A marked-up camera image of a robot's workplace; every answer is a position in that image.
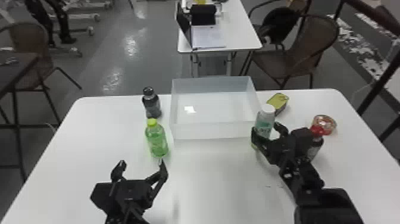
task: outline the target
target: laptop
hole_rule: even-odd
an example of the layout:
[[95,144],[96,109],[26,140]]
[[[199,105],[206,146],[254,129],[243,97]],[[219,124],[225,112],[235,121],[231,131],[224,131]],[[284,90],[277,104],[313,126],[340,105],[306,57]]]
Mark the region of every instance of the laptop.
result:
[[175,19],[193,50],[226,47],[221,27],[218,24],[212,26],[192,26],[184,14],[179,1],[176,4]]

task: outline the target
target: green bottle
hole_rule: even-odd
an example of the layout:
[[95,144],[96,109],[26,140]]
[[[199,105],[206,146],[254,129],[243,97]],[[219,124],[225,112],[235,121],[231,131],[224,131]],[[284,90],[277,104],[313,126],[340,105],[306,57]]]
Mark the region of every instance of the green bottle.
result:
[[164,128],[157,123],[157,119],[147,119],[145,135],[147,143],[149,144],[150,152],[154,157],[161,158],[168,153],[165,131]]

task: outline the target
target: dark bottle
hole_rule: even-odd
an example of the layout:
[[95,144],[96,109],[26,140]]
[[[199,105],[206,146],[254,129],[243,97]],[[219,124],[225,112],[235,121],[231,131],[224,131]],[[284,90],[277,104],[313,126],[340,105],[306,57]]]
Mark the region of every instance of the dark bottle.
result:
[[161,109],[158,95],[154,93],[154,89],[151,86],[145,87],[143,94],[142,102],[146,109],[146,117],[159,118],[161,116]]

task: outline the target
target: person's leg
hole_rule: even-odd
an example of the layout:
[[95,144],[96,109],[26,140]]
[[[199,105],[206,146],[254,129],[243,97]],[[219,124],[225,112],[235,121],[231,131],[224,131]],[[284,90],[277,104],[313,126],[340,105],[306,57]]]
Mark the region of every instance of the person's leg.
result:
[[49,45],[55,46],[53,40],[53,22],[50,20],[49,15],[47,15],[40,0],[25,0],[25,6],[32,17],[46,28],[47,34],[49,35]]
[[60,34],[58,35],[62,43],[75,43],[76,38],[70,35],[68,25],[68,14],[63,10],[63,4],[60,0],[45,0],[54,10],[57,15],[58,23],[60,24]]

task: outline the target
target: white desk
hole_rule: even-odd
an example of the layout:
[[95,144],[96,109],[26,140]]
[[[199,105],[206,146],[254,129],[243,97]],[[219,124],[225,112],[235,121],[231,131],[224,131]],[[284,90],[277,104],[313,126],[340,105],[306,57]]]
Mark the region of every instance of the white desk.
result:
[[[186,0],[182,0],[182,7],[186,6]],[[185,38],[183,32],[179,29],[178,52],[181,54],[192,55],[192,74],[198,77],[198,54],[205,52],[227,52],[227,75],[232,73],[232,53],[236,51],[248,51],[260,49],[262,47],[260,40],[250,22],[249,17],[240,0],[228,0],[222,3],[222,15],[216,17],[216,22],[220,24],[222,36],[226,41],[225,48],[199,49],[193,51]]]
[[[341,93],[280,92],[290,100],[278,121],[289,129],[309,126],[316,114],[329,114],[338,123],[313,161],[326,185],[346,189],[364,223],[400,223],[400,168]],[[273,94],[264,91],[258,97],[265,102]],[[161,123],[168,130],[170,96],[160,98]],[[75,102],[2,224],[103,224],[105,214],[89,199],[95,184],[109,181],[120,159],[128,164],[128,179],[157,170],[146,147],[144,114],[140,96]],[[170,177],[145,213],[151,224],[293,223],[289,194],[274,187],[280,184],[276,167],[249,147],[249,139],[177,142],[174,147],[170,137],[171,153],[165,158]],[[267,210],[270,197],[277,196],[281,203],[273,201],[274,210]],[[270,220],[281,207],[283,220]]]

